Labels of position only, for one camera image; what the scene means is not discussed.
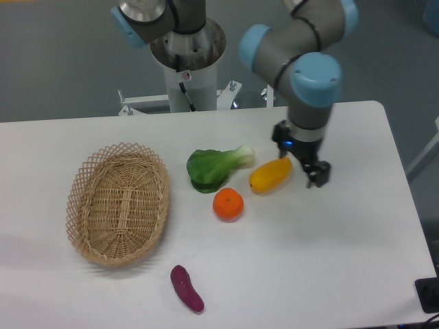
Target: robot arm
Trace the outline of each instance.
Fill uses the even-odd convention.
[[[120,0],[111,10],[119,29],[139,47],[170,31],[193,34],[206,23],[205,0]]]
[[[358,22],[353,0],[285,0],[293,21],[283,29],[251,27],[239,45],[241,61],[289,102],[287,120],[274,127],[280,157],[291,152],[309,186],[329,180],[331,165],[318,160],[334,102],[341,91],[340,65],[321,50],[349,35]]]

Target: metal bolt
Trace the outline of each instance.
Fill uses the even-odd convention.
[[[234,91],[237,83],[235,80],[230,81],[230,91]]]

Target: blue joint cap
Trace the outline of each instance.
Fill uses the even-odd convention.
[[[354,0],[340,0],[344,11],[344,34],[343,38],[346,38],[351,34],[358,25],[358,9]]]
[[[340,97],[342,68],[330,55],[306,53],[296,61],[289,80],[301,101],[315,108],[326,108]]]
[[[133,48],[141,48],[146,46],[145,42],[141,37],[133,30],[130,24],[125,20],[120,11],[114,7],[110,11],[112,17],[115,19],[115,23],[122,34],[125,36],[126,40]]]
[[[247,30],[239,43],[239,59],[252,72],[259,45],[269,30],[271,30],[271,27],[264,24],[253,25]]]

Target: purple sweet potato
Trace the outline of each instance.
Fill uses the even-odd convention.
[[[183,266],[177,265],[172,269],[171,282],[178,297],[187,307],[197,313],[204,310],[204,302],[193,288],[189,274]]]

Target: toy vegetable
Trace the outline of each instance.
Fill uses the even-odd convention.
[[[249,178],[250,187],[255,193],[264,193],[278,186],[291,172],[291,160],[283,158],[267,162],[255,169]]]
[[[197,149],[189,157],[186,168],[192,186],[201,193],[212,193],[220,189],[230,172],[253,162],[254,150],[245,144],[231,151]]]

